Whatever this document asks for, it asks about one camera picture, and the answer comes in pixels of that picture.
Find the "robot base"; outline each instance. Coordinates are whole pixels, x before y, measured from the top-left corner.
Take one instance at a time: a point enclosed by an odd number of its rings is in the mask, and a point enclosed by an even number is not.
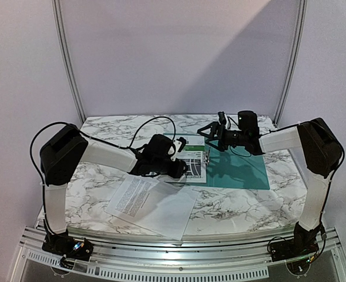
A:
[[[42,250],[59,256],[66,255],[71,259],[89,261],[93,253],[93,244],[87,239],[74,239],[68,236],[66,231],[62,234],[46,235]]]
[[[288,260],[294,257],[302,257],[319,250],[318,243],[313,241],[306,249],[300,253],[293,251],[293,239],[270,243],[270,253],[272,261]]]

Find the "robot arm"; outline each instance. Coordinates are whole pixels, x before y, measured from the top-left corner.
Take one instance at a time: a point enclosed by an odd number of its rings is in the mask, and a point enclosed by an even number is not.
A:
[[[149,143],[141,148],[119,147],[83,136],[75,125],[66,125],[40,151],[45,180],[43,202],[47,233],[42,248],[60,255],[75,254],[70,257],[84,260],[89,259],[92,253],[90,242],[77,245],[78,240],[69,237],[66,230],[66,189],[80,162],[114,167],[138,176],[166,174],[180,178],[187,171],[187,166],[176,155],[185,145],[184,138],[171,140],[164,135],[153,135]]]
[[[325,236],[321,217],[332,176],[343,156],[343,148],[339,141],[320,118],[265,135],[259,133],[257,115],[254,112],[238,113],[240,130],[228,130],[226,120],[226,115],[220,112],[218,122],[198,130],[198,134],[207,138],[206,143],[219,151],[223,152],[229,146],[244,146],[252,155],[262,155],[277,150],[302,148],[310,171],[304,209],[295,225],[294,238],[287,242],[273,243],[270,247],[275,260],[305,254],[305,250],[308,253],[317,251],[315,237],[319,231]],[[204,133],[207,129],[210,129],[210,133]]]

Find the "white backdrop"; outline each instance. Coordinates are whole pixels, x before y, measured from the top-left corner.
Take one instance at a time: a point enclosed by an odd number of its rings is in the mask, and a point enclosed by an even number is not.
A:
[[[321,116],[346,153],[346,0],[308,1],[297,66],[280,127]],[[303,172],[303,154],[295,152]],[[324,215],[346,253],[346,158]]]
[[[298,0],[63,0],[87,116],[272,116],[283,91]]]
[[[29,144],[39,129],[57,120],[79,118],[51,1],[0,1],[0,282],[9,281],[22,232],[34,225],[42,205],[41,180],[29,159]],[[36,157],[57,130],[41,136]]]

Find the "teal mat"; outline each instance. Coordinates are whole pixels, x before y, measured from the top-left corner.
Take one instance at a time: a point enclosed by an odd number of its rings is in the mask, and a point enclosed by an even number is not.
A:
[[[242,147],[233,152],[249,156]],[[207,183],[195,183],[195,186],[269,190],[266,166],[262,156],[240,157],[230,149],[225,152],[211,148],[209,165],[207,166]]]

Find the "marble table surface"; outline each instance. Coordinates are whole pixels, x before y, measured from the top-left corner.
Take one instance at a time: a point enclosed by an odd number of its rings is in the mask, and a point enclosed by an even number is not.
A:
[[[89,135],[126,146],[136,129],[152,116],[90,117],[82,126]],[[217,120],[217,115],[169,115],[177,133],[195,133]],[[275,127],[269,117],[259,116],[261,134]],[[155,120],[140,130],[133,147],[146,143],[155,133],[172,132],[167,119]],[[287,150],[263,156],[270,190],[217,189],[194,187],[200,192],[184,235],[215,235],[249,233],[293,225],[303,210],[306,188]],[[126,173],[100,166],[80,163],[66,196],[68,227],[98,233],[156,235],[105,212],[108,203]]]

